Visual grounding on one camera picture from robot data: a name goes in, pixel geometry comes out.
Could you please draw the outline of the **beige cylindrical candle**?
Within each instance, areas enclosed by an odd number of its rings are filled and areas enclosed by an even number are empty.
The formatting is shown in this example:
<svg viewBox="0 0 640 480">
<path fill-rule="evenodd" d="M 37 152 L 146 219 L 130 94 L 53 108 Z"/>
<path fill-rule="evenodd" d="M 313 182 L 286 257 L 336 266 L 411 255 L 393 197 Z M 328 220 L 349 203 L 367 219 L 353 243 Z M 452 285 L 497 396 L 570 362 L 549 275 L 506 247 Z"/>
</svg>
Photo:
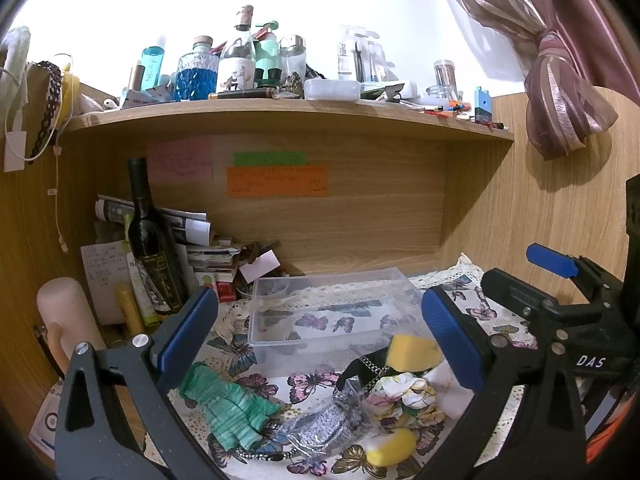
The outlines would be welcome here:
<svg viewBox="0 0 640 480">
<path fill-rule="evenodd" d="M 55 278 L 37 292 L 37 308 L 47 329 L 47 345 L 63 373 L 80 342 L 96 350 L 106 344 L 96 324 L 87 297 L 73 278 Z"/>
</svg>

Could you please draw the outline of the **blue glass bottle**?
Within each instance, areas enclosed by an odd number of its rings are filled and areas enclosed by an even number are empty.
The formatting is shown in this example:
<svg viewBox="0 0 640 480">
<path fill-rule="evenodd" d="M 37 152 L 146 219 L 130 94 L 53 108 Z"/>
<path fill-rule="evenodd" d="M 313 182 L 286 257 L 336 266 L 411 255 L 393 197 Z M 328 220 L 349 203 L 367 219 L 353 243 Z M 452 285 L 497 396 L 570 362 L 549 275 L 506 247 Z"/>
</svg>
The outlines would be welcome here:
<svg viewBox="0 0 640 480">
<path fill-rule="evenodd" d="M 216 90 L 219 58 L 210 50 L 213 38 L 197 36 L 192 51 L 179 58 L 174 79 L 175 101 L 203 101 Z"/>
</svg>

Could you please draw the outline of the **pink tied curtain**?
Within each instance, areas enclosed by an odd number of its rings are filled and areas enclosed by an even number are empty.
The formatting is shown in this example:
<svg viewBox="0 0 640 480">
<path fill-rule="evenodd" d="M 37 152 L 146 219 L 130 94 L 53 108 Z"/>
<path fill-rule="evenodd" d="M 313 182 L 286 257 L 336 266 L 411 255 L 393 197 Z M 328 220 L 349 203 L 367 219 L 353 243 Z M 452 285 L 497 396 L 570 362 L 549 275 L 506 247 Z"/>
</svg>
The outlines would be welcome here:
<svg viewBox="0 0 640 480">
<path fill-rule="evenodd" d="M 523 67 L 529 142 L 544 159 L 581 150 L 618 114 L 599 93 L 639 99 L 639 43 L 608 0 L 456 0 L 511 41 Z"/>
</svg>

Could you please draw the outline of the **stack of papers and books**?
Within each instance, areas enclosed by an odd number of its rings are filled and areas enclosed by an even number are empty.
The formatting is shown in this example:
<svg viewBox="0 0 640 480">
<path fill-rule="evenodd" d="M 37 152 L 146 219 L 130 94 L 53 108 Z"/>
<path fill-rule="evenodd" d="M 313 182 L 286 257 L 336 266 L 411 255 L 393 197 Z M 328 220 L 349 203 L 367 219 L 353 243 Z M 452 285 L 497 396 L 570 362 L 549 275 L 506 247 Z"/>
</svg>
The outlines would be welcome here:
<svg viewBox="0 0 640 480">
<path fill-rule="evenodd" d="M 239 271 L 252 252 L 232 238 L 216 237 L 204 212 L 160 208 L 174 237 L 183 272 L 190 286 L 215 289 L 222 301 L 250 300 L 253 284 Z"/>
</svg>

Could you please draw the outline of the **black chain strap bag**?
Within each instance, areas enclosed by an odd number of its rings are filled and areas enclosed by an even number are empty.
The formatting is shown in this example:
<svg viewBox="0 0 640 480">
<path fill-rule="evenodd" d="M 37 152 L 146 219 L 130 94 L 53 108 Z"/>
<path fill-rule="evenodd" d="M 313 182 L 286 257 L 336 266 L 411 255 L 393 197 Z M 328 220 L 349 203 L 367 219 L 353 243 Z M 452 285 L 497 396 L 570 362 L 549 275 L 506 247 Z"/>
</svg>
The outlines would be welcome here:
<svg viewBox="0 0 640 480">
<path fill-rule="evenodd" d="M 369 393 L 381 378 L 397 375 L 398 371 L 386 363 L 388 350 L 388 347 L 376 350 L 350 362 L 337 379 L 335 388 L 342 391 L 349 379 L 357 377 L 362 390 Z"/>
</svg>

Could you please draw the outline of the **turquoise tall tube bottle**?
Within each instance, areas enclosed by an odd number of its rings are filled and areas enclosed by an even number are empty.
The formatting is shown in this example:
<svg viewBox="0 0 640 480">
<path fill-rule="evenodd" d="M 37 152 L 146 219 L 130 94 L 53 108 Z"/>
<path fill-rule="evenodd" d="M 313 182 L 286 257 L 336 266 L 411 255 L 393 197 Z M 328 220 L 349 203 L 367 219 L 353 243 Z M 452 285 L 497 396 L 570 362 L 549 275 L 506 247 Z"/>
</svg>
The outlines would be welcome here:
<svg viewBox="0 0 640 480">
<path fill-rule="evenodd" d="M 141 81 L 141 89 L 148 90 L 158 85 L 160 81 L 160 69 L 164 59 L 165 50 L 159 44 L 146 47 L 140 58 L 140 63 L 144 67 Z"/>
</svg>

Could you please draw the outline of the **silver glitter pouch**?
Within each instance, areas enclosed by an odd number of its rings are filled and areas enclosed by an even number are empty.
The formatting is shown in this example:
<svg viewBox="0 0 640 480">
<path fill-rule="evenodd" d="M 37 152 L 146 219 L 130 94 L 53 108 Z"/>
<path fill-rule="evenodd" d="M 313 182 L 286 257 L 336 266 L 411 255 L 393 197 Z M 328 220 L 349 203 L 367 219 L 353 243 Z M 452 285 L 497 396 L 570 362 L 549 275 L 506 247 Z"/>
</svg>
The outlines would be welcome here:
<svg viewBox="0 0 640 480">
<path fill-rule="evenodd" d="M 359 379 L 350 378 L 313 410 L 284 422 L 280 431 L 297 454 L 311 460 L 330 457 L 372 430 L 363 401 Z"/>
</svg>

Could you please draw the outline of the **green knitted cloth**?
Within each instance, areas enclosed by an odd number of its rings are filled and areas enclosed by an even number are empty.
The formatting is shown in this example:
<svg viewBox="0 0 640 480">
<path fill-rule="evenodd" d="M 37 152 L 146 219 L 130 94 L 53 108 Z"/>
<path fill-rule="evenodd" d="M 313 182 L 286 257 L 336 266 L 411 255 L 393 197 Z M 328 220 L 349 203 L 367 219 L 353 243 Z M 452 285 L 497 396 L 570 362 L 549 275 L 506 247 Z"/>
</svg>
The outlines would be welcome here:
<svg viewBox="0 0 640 480">
<path fill-rule="evenodd" d="M 226 452 L 254 448 L 262 440 L 266 423 L 280 412 L 276 402 L 227 382 L 202 362 L 191 365 L 179 393 L 184 400 L 196 403 L 210 432 Z"/>
</svg>

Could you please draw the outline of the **corked decorated glass bottle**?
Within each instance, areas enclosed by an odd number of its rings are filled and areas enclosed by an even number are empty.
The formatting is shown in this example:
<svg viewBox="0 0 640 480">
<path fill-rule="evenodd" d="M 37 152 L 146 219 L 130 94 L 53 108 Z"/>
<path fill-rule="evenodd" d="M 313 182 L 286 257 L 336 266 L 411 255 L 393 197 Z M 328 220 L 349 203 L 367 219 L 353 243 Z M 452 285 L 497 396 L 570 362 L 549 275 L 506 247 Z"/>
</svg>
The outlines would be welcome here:
<svg viewBox="0 0 640 480">
<path fill-rule="evenodd" d="M 252 31 L 254 8 L 242 6 L 218 64 L 217 93 L 254 88 L 255 49 Z"/>
</svg>

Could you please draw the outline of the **small blue box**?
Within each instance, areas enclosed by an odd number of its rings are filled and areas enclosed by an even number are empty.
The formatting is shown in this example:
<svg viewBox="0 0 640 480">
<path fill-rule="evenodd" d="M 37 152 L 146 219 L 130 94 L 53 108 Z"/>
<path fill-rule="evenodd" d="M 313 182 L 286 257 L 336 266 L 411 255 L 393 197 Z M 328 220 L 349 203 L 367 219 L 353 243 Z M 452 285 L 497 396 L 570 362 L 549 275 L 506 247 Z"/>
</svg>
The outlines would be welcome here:
<svg viewBox="0 0 640 480">
<path fill-rule="evenodd" d="M 492 122 L 491 96 L 482 87 L 474 92 L 474 122 L 488 125 Z"/>
</svg>

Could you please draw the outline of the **white rectangular plastic case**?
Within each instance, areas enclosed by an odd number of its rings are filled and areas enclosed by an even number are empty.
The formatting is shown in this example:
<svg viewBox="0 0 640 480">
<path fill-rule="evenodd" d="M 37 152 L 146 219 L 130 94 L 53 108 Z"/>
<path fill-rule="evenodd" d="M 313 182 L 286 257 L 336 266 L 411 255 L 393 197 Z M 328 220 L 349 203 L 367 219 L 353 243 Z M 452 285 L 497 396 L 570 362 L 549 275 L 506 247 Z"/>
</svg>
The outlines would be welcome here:
<svg viewBox="0 0 640 480">
<path fill-rule="evenodd" d="M 357 102 L 360 83 L 351 80 L 308 79 L 304 83 L 305 99 L 309 101 Z"/>
</svg>

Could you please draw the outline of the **dark wine bottle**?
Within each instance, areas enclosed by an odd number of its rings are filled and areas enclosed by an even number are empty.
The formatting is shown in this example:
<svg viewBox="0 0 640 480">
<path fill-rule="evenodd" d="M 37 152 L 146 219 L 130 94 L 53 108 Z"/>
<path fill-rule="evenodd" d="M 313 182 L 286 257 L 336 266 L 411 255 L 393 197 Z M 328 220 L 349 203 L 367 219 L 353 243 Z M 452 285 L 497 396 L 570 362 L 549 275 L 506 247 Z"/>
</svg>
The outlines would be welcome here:
<svg viewBox="0 0 640 480">
<path fill-rule="evenodd" d="M 167 313 L 177 313 L 189 299 L 172 231 L 152 199 L 148 164 L 144 157 L 128 160 L 134 218 L 128 226 L 132 253 L 167 304 Z"/>
</svg>

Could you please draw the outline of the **floral fabric scrunchie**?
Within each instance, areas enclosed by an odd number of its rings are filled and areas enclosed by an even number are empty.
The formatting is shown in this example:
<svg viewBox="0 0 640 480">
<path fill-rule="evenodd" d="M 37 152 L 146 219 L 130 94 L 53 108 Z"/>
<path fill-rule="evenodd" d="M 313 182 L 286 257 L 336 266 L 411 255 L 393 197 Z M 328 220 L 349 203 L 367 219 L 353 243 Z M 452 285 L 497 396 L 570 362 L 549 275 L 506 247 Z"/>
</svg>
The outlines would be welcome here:
<svg viewBox="0 0 640 480">
<path fill-rule="evenodd" d="M 435 389 L 424 377 L 411 373 L 382 377 L 364 403 L 385 429 L 419 429 L 446 419 L 436 404 Z"/>
</svg>

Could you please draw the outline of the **white paper card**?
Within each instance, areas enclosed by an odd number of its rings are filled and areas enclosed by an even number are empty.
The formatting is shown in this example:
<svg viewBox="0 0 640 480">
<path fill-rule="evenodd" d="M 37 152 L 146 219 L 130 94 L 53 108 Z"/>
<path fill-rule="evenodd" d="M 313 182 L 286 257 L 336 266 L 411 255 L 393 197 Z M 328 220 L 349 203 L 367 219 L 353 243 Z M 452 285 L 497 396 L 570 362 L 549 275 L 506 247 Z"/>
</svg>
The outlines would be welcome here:
<svg viewBox="0 0 640 480">
<path fill-rule="evenodd" d="M 247 284 L 252 284 L 280 266 L 280 261 L 272 249 L 258 256 L 252 263 L 244 263 L 239 267 Z"/>
</svg>

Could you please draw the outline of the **green sticky note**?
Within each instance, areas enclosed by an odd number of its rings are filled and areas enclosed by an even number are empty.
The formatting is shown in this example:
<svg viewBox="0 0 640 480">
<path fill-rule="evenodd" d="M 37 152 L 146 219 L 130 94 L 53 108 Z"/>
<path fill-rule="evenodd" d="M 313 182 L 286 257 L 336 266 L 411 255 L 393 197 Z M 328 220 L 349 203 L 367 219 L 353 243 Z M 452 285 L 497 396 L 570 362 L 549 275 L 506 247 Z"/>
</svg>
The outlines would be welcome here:
<svg viewBox="0 0 640 480">
<path fill-rule="evenodd" d="M 298 151 L 237 152 L 233 154 L 235 167 L 305 166 L 307 157 Z"/>
</svg>

